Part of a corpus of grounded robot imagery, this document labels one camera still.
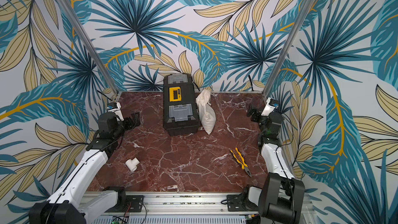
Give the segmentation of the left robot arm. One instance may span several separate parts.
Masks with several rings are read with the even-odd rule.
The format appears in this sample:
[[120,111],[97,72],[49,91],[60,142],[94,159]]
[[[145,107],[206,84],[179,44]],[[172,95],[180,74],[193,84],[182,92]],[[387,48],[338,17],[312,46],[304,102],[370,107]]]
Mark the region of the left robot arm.
[[46,201],[29,210],[31,224],[91,224],[110,209],[125,209],[127,196],[120,186],[106,187],[99,196],[80,206],[86,190],[119,147],[125,132],[141,124],[139,113],[128,117],[123,114],[124,111],[116,111],[100,116],[98,130],[78,166]]

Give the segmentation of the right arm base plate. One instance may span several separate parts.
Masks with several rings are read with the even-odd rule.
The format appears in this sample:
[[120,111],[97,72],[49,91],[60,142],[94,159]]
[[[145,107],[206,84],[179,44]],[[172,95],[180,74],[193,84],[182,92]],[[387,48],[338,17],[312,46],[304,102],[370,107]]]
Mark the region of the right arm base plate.
[[269,209],[268,206],[260,202],[260,196],[244,196],[227,195],[227,198],[221,201],[222,204],[228,207],[229,212],[259,212],[260,214],[266,213]]

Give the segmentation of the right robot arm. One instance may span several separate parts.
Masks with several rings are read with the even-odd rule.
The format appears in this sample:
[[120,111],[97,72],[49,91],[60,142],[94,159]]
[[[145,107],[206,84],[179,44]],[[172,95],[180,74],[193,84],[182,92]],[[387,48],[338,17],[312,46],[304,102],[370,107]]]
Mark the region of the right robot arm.
[[261,218],[281,224],[298,224],[305,186],[295,178],[284,160],[282,144],[278,139],[283,116],[276,109],[276,103],[267,105],[265,114],[251,105],[248,108],[247,116],[259,124],[258,147],[268,175],[262,188],[245,188],[242,205],[257,210]]

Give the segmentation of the cream cloth soil bag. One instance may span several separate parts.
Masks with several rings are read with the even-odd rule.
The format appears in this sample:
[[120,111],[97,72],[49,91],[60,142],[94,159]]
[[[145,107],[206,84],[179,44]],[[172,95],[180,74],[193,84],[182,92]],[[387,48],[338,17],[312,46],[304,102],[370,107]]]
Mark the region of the cream cloth soil bag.
[[210,90],[204,89],[196,98],[199,119],[204,131],[210,135],[216,124],[216,114],[210,104]]

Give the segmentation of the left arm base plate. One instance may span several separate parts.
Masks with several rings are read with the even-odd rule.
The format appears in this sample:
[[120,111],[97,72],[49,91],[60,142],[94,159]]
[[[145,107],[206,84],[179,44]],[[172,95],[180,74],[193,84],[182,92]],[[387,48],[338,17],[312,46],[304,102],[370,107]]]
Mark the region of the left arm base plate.
[[143,209],[143,195],[127,195],[116,206],[106,210],[106,213],[141,213]]

